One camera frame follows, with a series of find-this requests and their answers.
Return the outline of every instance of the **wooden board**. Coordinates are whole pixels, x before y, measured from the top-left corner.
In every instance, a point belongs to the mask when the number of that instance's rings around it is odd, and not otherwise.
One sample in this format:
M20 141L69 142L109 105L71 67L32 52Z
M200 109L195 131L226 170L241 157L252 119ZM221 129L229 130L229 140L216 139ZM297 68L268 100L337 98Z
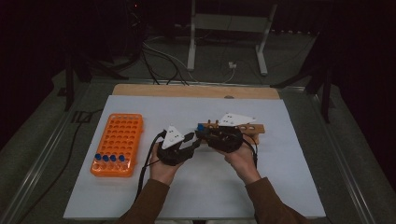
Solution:
M119 84L114 88L113 95L139 96L170 96L170 97L203 97L235 99L279 99L273 88L257 87L213 87L213 86L176 86L176 85L144 85Z

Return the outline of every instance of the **hand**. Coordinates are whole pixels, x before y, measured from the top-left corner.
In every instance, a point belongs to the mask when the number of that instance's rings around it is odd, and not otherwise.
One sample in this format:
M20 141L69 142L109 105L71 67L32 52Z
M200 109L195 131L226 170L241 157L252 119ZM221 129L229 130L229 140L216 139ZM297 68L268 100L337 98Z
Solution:
M242 144L239 149L231 153L219 150L217 150L217 152L224 155L224 160L231 164L246 185L262 178L254 165L252 151L245 143Z
M170 186L175 177L177 169L183 163L180 163L176 166L166 165L163 162L159 161L159 158L157 157L157 150L158 150L158 143L154 145L154 148L152 149L152 153L151 153L151 158L149 159L150 163L155 162L151 164L149 167L149 177L151 179L155 179L160 182L163 182L167 186Z

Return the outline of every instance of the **white wire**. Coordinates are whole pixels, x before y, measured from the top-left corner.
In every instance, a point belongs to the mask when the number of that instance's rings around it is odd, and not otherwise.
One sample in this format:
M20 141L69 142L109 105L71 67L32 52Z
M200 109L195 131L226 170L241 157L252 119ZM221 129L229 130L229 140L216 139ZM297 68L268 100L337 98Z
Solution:
M187 71L187 73L189 74L190 78L191 78L192 80L194 80L194 81L200 83L200 81L196 80L196 79L191 75L191 73L189 72L189 70L187 70L186 64L184 64L181 60L179 60L178 58L176 58L176 57L174 57L174 56L172 56L172 55L170 55L170 54L167 54L167 53L161 52L161 51L159 51L159 50L153 49L152 47L150 47L149 45L147 45L145 42L143 42L143 44L144 44L148 49L151 49L151 50L153 50L153 51L156 51L156 52L158 52L158 53L161 53L161 54L163 54L163 55L166 55L166 56L168 56L168 57L170 57L170 58L175 59L175 60L178 61L179 63L181 63L181 64L183 65L183 67L186 68L186 71Z
M229 82L231 79L233 79L233 75L235 75L235 68L233 68L233 74L231 75L231 77L228 78L227 81L221 82L220 84L225 84L225 83Z

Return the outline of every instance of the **test tube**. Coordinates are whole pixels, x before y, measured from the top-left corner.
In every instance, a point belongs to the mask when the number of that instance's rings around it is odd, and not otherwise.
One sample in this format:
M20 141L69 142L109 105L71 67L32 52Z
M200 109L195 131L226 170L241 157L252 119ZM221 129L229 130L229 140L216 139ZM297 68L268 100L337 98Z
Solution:
M115 155L110 156L110 161L111 164L114 165L114 167L117 167L117 157Z
M96 153L95 154L95 160L97 161L97 162L102 162L102 155L100 154L100 153Z
M112 162L116 162L116 161L117 161L116 155L111 155L111 156L110 156L110 160L111 160Z
M107 156L107 155L104 155L104 156L102 157L102 159L103 159L103 161L104 161L105 163L108 163L108 156Z
M125 160L125 156L124 155L119 155L119 161L121 164L121 168L122 169L126 169L127 168L127 164L126 164L126 160Z

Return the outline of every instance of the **person's left hand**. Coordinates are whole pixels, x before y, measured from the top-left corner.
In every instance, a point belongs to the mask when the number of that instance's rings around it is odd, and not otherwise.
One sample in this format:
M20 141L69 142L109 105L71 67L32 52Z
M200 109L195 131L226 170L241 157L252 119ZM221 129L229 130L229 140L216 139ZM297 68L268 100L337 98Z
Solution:
M157 157L157 150L161 150L158 149L158 143L154 145L151 153L151 158L149 159L150 163L155 162L149 167L149 177L151 179L158 180L167 186L170 186L175 177L177 169L183 164L183 162L176 166L171 166L166 165L161 161L157 161L159 160L159 158Z

